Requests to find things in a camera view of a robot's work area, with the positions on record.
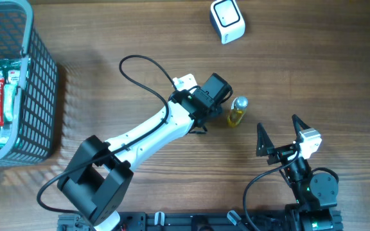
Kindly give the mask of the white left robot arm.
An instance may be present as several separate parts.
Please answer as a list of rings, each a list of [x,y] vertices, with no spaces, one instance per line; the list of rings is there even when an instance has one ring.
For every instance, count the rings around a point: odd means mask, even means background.
[[[81,143],[66,167],[58,189],[93,230],[114,230],[134,171],[162,147],[189,133],[205,133],[205,122],[222,113],[231,86],[213,73],[203,86],[192,74],[174,78],[175,91],[158,113],[131,131],[101,141],[92,135]]]

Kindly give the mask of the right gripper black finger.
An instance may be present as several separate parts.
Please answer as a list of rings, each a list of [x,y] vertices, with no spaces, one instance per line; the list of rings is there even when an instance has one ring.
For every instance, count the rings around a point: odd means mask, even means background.
[[[256,156],[264,157],[273,154],[274,145],[261,123],[257,124]]]
[[[303,120],[300,119],[296,114],[292,116],[292,122],[294,125],[295,134],[297,136],[302,130],[310,129],[310,127],[306,123],[304,123]]]

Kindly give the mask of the white wet wipe sachet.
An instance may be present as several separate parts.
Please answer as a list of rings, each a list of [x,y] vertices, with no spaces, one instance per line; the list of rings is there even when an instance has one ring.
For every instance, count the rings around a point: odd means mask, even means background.
[[[6,84],[4,86],[3,112],[5,123],[11,123],[13,121],[13,108],[16,90],[17,86],[14,84]]]

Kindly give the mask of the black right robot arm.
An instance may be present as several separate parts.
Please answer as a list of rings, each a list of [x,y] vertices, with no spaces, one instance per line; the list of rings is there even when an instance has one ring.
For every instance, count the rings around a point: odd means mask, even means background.
[[[275,147],[261,123],[257,125],[256,155],[267,157],[267,164],[280,164],[279,173],[292,190],[296,203],[285,206],[290,230],[342,230],[337,206],[339,176],[326,168],[311,168],[308,159],[317,152],[321,134],[292,116],[296,138],[291,144]]]

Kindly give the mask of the yellow oil bottle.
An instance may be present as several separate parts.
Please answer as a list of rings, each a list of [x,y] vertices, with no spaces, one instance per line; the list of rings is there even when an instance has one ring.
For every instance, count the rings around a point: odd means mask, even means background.
[[[234,128],[238,126],[247,111],[249,101],[245,96],[238,96],[231,103],[231,109],[227,116],[227,124]]]

